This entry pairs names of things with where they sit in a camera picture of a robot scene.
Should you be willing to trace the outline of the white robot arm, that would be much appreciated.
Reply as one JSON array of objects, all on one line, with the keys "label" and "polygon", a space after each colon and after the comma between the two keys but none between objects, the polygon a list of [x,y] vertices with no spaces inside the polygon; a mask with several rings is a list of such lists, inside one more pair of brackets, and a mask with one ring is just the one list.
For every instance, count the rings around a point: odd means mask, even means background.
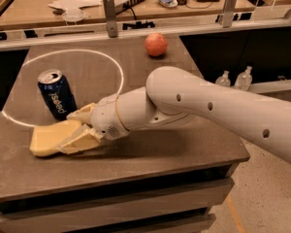
[{"label": "white robot arm", "polygon": [[207,82],[182,69],[152,71],[144,87],[114,94],[67,116],[115,140],[132,131],[176,125],[194,115],[209,119],[291,163],[291,102]]}]

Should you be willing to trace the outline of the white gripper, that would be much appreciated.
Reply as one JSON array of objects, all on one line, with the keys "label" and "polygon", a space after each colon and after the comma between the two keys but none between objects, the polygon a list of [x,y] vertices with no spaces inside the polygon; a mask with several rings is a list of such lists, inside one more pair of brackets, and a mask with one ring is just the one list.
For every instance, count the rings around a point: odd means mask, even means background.
[{"label": "white gripper", "polygon": [[62,153],[73,154],[98,148],[103,136],[111,141],[128,136],[129,131],[121,123],[116,110],[117,98],[114,94],[101,99],[97,104],[90,103],[69,113],[67,119],[80,120],[86,124],[91,122],[93,128],[84,124],[56,148]]}]

